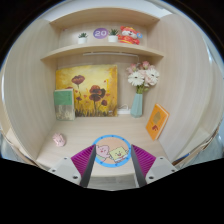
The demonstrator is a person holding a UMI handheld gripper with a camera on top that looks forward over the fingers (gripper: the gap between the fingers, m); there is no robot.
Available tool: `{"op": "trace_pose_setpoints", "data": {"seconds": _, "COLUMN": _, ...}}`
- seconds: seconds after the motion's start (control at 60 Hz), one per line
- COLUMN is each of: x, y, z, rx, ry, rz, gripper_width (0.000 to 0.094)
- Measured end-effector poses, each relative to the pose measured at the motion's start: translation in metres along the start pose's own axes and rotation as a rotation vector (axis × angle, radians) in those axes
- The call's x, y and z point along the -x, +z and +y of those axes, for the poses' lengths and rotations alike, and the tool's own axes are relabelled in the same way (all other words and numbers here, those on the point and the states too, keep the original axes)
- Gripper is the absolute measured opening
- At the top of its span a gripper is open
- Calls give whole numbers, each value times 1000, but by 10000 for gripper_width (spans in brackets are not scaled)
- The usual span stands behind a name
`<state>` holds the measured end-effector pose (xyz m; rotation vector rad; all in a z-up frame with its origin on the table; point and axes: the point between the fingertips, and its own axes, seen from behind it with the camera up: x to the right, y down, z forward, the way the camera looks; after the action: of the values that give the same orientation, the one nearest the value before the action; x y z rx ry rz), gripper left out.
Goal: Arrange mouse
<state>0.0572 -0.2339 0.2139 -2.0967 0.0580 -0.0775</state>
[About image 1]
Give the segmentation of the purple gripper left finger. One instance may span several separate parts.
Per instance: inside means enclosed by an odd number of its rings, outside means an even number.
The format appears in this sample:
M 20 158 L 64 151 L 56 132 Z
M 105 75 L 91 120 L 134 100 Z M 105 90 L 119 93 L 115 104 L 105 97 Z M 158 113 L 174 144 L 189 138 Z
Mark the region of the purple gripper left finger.
M 87 187 L 96 157 L 96 145 L 91 145 L 71 157 L 74 166 L 81 175 L 80 185 Z

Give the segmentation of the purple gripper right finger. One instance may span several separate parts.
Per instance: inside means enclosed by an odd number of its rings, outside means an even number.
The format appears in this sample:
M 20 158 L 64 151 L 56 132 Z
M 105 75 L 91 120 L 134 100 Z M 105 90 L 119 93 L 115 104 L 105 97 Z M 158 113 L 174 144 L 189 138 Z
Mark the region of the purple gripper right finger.
M 155 162 L 156 157 L 136 145 L 131 146 L 131 157 L 138 185 L 143 187 L 147 184 L 146 175 Z

